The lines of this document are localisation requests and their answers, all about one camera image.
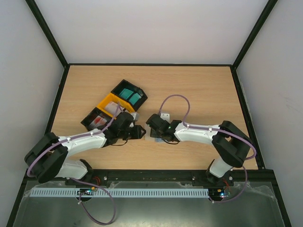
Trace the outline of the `beige card holder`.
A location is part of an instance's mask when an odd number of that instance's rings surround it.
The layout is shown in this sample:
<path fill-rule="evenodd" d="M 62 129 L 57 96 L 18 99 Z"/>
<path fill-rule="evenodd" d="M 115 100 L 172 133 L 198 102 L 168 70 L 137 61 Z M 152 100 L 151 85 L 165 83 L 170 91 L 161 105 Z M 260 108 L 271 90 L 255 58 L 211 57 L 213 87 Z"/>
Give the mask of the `beige card holder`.
<path fill-rule="evenodd" d="M 144 136 L 145 140 L 156 142 L 156 143 L 164 143 L 164 141 L 161 138 L 154 138 L 151 136 L 152 129 L 147 124 L 144 125 L 144 129 L 146 130 L 146 134 Z"/>

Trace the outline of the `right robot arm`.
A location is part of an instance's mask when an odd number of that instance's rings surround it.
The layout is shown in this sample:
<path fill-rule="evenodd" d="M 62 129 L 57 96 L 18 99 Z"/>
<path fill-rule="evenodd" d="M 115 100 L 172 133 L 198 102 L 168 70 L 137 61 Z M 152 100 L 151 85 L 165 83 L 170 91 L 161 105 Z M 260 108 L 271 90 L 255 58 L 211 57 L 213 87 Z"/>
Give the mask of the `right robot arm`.
<path fill-rule="evenodd" d="M 233 168 L 241 168 L 245 160 L 256 156 L 252 141 L 230 121 L 219 125 L 192 125 L 180 120 L 168 122 L 153 114 L 146 122 L 157 138 L 169 144 L 192 141 L 212 145 L 219 154 L 209 165 L 205 177 L 217 185 Z"/>

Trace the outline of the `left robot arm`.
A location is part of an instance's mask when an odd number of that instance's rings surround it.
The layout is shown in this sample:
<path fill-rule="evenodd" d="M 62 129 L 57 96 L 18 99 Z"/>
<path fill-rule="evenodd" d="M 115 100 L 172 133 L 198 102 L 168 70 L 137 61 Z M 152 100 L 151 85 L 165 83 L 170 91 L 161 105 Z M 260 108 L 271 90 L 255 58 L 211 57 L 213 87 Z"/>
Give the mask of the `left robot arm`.
<path fill-rule="evenodd" d="M 145 129 L 137 125 L 137 113 L 120 113 L 108 124 L 72 136 L 56 136 L 53 132 L 45 134 L 26 154 L 27 176 L 46 183 L 54 178 L 82 179 L 90 166 L 85 160 L 70 160 L 73 155 L 90 149 L 105 148 L 118 140 L 138 140 Z"/>

